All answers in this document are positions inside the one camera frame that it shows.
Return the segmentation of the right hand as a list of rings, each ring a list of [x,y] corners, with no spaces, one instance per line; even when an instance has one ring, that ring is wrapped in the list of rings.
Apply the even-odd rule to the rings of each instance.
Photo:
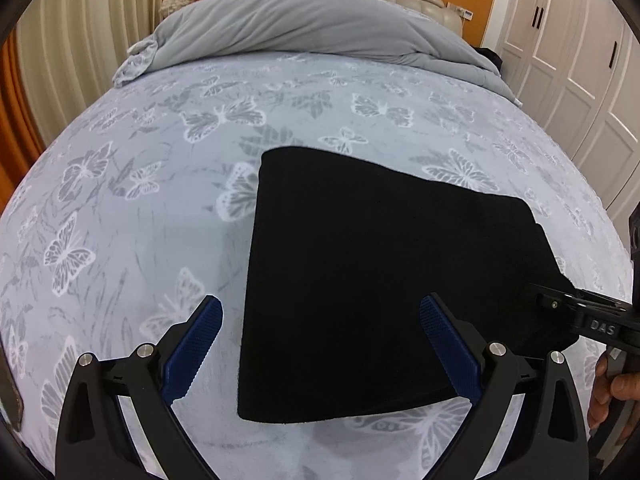
[[[639,374],[620,374],[610,379],[606,377],[607,371],[608,355],[603,352],[596,364],[596,376],[594,376],[587,412],[588,427],[590,430],[595,430],[604,423],[612,400],[634,401],[636,406],[620,434],[620,438],[624,440],[631,435],[639,421]]]

